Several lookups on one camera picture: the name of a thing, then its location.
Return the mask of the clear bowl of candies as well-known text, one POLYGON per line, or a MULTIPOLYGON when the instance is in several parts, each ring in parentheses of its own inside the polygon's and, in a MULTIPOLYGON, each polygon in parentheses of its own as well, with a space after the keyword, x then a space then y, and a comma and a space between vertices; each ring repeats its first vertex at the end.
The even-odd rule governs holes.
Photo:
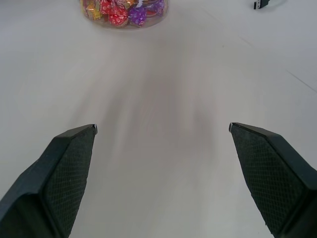
POLYGON ((161 22, 169 0, 78 0, 92 22, 112 29, 147 28, 161 22))

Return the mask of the yellow candy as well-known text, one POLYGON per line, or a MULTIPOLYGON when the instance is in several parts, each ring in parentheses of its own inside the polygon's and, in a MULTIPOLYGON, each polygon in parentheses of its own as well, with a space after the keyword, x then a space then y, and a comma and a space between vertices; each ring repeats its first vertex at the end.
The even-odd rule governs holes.
POLYGON ((100 20, 100 0, 80 0, 82 13, 90 20, 100 20))

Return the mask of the purple candy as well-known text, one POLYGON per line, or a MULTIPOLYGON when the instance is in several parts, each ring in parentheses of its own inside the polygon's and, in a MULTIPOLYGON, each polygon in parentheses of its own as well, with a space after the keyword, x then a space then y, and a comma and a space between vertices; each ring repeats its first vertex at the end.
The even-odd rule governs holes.
POLYGON ((142 27, 147 20, 147 9, 144 6, 132 6, 128 11, 130 23, 142 27))
POLYGON ((154 12, 163 11, 164 8, 165 8, 165 1, 164 0, 157 0, 150 7, 150 9, 153 10, 154 12))

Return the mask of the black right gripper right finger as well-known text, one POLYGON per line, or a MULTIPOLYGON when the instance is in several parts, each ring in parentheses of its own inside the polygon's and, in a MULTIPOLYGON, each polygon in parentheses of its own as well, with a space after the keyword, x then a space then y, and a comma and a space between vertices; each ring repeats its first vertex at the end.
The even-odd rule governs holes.
POLYGON ((246 185, 274 238, 317 238, 317 170, 279 134, 232 122, 246 185))

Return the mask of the red candy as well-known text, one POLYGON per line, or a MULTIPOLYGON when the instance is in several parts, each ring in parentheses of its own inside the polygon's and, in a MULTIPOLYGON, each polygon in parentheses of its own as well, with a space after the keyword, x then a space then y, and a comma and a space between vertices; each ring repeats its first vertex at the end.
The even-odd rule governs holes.
POLYGON ((108 19, 110 24, 116 28, 124 27, 129 22, 128 16, 124 16, 124 15, 110 14, 108 16, 108 19))
POLYGON ((100 0, 101 14, 117 14, 127 16, 126 0, 100 0))

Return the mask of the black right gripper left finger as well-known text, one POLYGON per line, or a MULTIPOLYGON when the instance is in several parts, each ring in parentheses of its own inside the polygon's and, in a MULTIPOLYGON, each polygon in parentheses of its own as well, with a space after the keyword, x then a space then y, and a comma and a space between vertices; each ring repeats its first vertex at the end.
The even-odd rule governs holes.
POLYGON ((88 124, 52 139, 0 200, 0 238, 69 238, 97 133, 88 124))

